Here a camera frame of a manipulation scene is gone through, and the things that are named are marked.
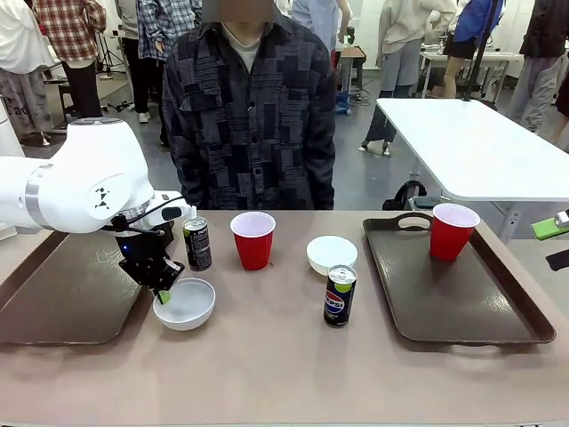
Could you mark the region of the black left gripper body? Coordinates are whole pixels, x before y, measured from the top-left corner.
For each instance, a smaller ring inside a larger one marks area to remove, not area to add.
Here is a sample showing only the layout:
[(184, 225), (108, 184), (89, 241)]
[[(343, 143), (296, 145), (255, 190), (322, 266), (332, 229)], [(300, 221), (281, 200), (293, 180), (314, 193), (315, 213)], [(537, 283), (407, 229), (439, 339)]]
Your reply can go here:
[(173, 240), (172, 227), (155, 227), (148, 233), (116, 237), (123, 256), (119, 266), (139, 286), (169, 291), (185, 270), (184, 264), (173, 261), (166, 251)]

